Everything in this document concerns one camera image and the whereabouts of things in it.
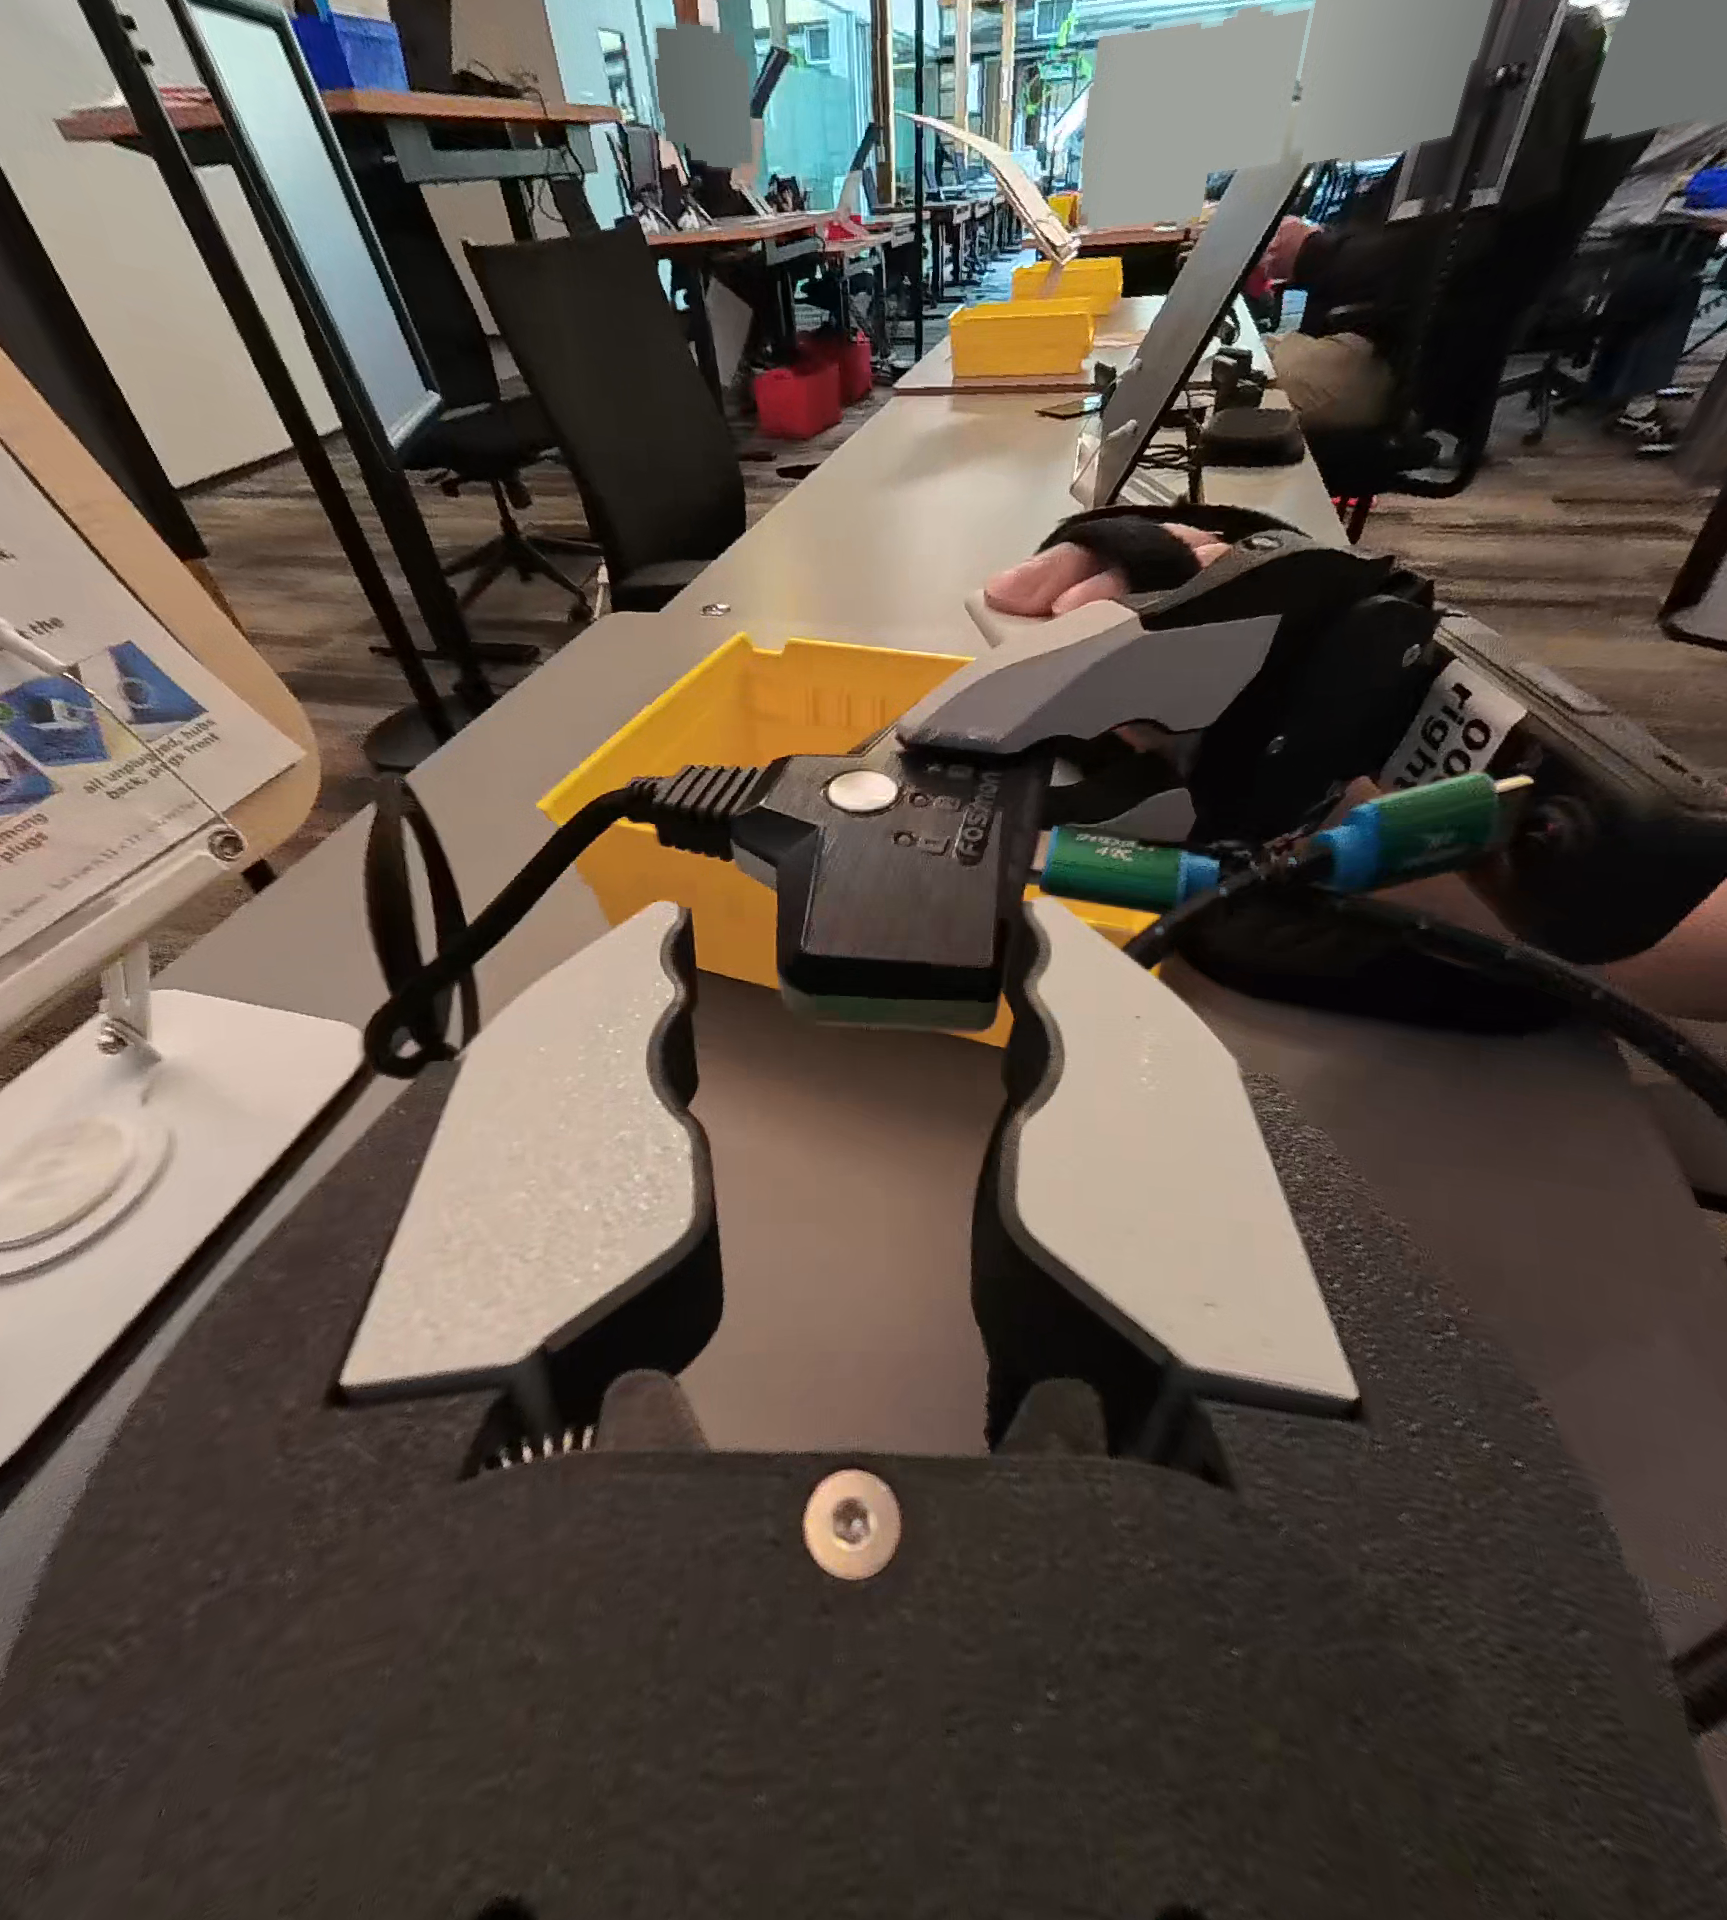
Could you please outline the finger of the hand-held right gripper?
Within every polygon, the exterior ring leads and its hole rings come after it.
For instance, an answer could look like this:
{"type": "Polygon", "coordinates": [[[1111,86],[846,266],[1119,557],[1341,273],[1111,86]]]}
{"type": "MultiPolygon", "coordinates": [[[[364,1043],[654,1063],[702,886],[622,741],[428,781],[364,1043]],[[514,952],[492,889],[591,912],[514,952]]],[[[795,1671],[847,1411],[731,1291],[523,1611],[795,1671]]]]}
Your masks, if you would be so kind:
{"type": "Polygon", "coordinates": [[[1122,730],[1198,734],[1231,701],[1231,624],[1152,628],[1137,610],[1069,610],[1014,631],[907,707],[907,753],[1020,761],[1122,730]]]}

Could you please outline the white stand base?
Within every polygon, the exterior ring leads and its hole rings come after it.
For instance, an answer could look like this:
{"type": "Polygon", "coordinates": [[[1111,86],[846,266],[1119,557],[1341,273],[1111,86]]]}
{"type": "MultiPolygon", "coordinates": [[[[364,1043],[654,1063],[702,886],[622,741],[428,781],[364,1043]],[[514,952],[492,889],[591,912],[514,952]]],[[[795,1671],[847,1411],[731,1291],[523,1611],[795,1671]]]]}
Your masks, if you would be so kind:
{"type": "Polygon", "coordinates": [[[0,1091],[0,1470],[348,1089],[353,1023],[155,991],[0,1091]]]}

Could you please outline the open laptop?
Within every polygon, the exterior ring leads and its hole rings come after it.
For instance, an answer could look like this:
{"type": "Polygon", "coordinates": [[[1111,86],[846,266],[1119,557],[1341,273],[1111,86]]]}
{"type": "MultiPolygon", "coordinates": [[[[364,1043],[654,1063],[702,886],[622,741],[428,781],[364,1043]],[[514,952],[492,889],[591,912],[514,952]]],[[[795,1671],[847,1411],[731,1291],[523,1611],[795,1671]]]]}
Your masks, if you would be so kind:
{"type": "Polygon", "coordinates": [[[1302,156],[1231,176],[1160,314],[1078,441],[1069,494],[1082,510],[1101,510],[1121,498],[1302,179],[1302,156]]]}

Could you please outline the wooden office desk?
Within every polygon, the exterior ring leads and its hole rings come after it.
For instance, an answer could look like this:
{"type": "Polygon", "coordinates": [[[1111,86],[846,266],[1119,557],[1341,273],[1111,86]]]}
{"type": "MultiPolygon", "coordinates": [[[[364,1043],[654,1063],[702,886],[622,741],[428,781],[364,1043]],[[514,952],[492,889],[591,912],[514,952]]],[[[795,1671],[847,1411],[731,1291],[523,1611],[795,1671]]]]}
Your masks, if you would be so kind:
{"type": "MultiPolygon", "coordinates": [[[[224,120],[207,97],[171,90],[162,104],[192,156],[227,155],[224,120]]],[[[595,132],[622,124],[608,104],[538,104],[505,95],[331,90],[320,106],[346,144],[358,137],[399,144],[405,137],[416,155],[428,147],[436,156],[560,155],[584,173],[595,167],[595,132]]],[[[143,151],[140,125],[121,101],[73,108],[56,127],[70,144],[143,151]]]]}

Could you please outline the person's right hand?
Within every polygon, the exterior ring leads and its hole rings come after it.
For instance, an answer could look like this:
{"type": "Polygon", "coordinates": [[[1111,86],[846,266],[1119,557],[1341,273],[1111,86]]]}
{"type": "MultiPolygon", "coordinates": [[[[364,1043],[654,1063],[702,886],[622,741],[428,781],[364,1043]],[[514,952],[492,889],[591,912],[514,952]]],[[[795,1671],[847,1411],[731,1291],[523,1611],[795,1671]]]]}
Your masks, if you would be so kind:
{"type": "Polygon", "coordinates": [[[1209,528],[1177,519],[1078,517],[1039,554],[985,581],[983,604],[1005,618],[1057,618],[1184,586],[1226,551],[1209,528]]]}

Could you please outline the black office chair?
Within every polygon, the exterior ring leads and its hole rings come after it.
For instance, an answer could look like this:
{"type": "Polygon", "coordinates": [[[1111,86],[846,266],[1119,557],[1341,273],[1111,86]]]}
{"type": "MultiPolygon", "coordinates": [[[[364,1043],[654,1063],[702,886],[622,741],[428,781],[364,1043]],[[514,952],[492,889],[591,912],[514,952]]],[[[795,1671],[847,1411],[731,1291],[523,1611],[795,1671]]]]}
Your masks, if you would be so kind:
{"type": "Polygon", "coordinates": [[[1609,32],[1563,8],[1499,203],[1393,222],[1395,179],[1330,225],[1282,219],[1261,275],[1305,296],[1272,345],[1330,503],[1360,517],[1439,462],[1469,482],[1511,347],[1627,171],[1627,137],[1586,137],[1609,32]]]}
{"type": "Polygon", "coordinates": [[[510,493],[562,456],[613,610],[662,610],[749,526],[739,450],[639,228],[467,244],[523,399],[421,426],[401,462],[510,493]]]}

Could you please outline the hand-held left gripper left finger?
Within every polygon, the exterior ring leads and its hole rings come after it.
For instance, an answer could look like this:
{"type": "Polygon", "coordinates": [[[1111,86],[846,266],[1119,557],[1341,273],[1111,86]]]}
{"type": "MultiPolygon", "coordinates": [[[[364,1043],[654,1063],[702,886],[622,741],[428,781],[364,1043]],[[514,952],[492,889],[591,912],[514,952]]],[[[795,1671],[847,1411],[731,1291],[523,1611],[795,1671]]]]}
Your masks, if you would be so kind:
{"type": "Polygon", "coordinates": [[[654,901],[467,1046],[343,1360],[349,1402],[598,1411],[723,1322],[691,912],[654,901]]]}

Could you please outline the row of yellow bins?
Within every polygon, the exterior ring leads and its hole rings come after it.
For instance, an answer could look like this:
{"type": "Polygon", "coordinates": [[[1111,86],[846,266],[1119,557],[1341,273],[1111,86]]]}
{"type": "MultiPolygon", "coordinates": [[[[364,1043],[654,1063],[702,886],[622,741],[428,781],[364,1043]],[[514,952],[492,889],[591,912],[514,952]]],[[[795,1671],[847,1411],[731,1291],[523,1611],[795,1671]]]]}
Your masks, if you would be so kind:
{"type": "Polygon", "coordinates": [[[1101,321],[1122,296],[1119,255],[1041,258],[1011,273],[1005,299],[958,307],[948,317],[952,383],[1078,380],[1101,321]]]}

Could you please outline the red storage bin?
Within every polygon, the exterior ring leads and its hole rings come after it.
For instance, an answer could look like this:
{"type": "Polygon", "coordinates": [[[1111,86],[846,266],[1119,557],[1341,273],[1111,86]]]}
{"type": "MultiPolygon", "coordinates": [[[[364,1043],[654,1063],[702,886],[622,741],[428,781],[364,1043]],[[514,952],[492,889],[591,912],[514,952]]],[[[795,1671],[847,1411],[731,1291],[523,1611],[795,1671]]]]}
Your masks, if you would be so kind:
{"type": "Polygon", "coordinates": [[[874,343],[865,331],[801,333],[790,359],[750,374],[756,428],[785,445],[808,441],[871,399],[874,387],[874,343]]]}

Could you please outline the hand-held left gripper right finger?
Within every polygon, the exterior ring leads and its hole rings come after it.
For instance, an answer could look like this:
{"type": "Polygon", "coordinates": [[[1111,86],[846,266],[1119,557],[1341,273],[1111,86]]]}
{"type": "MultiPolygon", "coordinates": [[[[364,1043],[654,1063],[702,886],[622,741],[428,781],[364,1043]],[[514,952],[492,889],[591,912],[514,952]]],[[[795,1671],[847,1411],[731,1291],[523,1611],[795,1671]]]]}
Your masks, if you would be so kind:
{"type": "Polygon", "coordinates": [[[1233,1055],[1069,910],[1024,910],[994,1253],[1214,1402],[1351,1419],[1360,1389],[1233,1055]]]}

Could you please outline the blue storage bin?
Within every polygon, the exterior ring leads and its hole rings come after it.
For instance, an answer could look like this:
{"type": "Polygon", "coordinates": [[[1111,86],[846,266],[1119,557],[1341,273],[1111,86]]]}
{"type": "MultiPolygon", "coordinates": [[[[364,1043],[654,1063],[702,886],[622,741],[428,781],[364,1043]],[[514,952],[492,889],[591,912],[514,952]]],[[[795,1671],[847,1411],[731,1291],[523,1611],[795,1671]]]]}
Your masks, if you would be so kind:
{"type": "Polygon", "coordinates": [[[366,13],[295,13],[293,32],[320,95],[411,92],[401,36],[389,16],[366,13]]]}

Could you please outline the yellow plastic bin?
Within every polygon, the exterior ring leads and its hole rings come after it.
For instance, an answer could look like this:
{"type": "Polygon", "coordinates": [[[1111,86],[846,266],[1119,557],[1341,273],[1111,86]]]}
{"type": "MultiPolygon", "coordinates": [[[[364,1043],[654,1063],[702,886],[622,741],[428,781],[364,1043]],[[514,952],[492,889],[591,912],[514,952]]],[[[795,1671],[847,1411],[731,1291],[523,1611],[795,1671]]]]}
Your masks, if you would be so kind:
{"type": "MultiPolygon", "coordinates": [[[[767,765],[793,753],[849,753],[967,661],[801,637],[760,648],[731,634],[558,781],[538,808],[562,826],[604,791],[691,762],[767,765]]],[[[1051,897],[1111,944],[1125,944],[1186,890],[1208,886],[1214,868],[1122,828],[1055,828],[1028,860],[1028,875],[1045,875],[1051,897]]],[[[657,901],[675,904],[691,915],[700,971],[778,987],[774,897],[759,880],[669,849],[642,824],[608,828],[576,860],[576,876],[608,926],[657,901]]]]}

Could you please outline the instruction sheet on wooden board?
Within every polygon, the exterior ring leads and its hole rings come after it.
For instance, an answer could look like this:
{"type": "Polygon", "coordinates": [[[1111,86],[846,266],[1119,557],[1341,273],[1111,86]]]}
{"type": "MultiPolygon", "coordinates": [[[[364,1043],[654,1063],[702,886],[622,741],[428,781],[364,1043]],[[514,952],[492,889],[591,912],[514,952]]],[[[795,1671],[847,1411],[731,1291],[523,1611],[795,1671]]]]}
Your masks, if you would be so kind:
{"type": "Polygon", "coordinates": [[[297,698],[0,347],[0,1040],[319,789],[297,698]]]}

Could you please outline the black braided cable green plug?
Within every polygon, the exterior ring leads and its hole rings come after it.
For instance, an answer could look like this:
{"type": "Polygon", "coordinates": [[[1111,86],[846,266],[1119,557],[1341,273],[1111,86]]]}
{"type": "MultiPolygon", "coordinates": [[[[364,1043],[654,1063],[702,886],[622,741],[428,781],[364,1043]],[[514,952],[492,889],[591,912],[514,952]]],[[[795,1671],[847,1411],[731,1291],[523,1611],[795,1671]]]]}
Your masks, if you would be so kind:
{"type": "Polygon", "coordinates": [[[1528,991],[1615,1035],[1727,1130],[1727,1057],[1685,1029],[1521,942],[1499,942],[1424,912],[1370,904],[1370,897],[1393,883],[1462,872],[1499,849],[1523,789],[1523,776],[1495,781],[1466,773],[1383,791],[1355,804],[1330,828],[1233,864],[1066,824],[1041,835],[1028,875],[1049,897],[1154,912],[1127,942],[1130,959],[1145,969],[1180,947],[1184,926],[1239,897],[1322,899],[1345,926],[1388,934],[1401,948],[1466,971],[1492,987],[1528,991]]]}

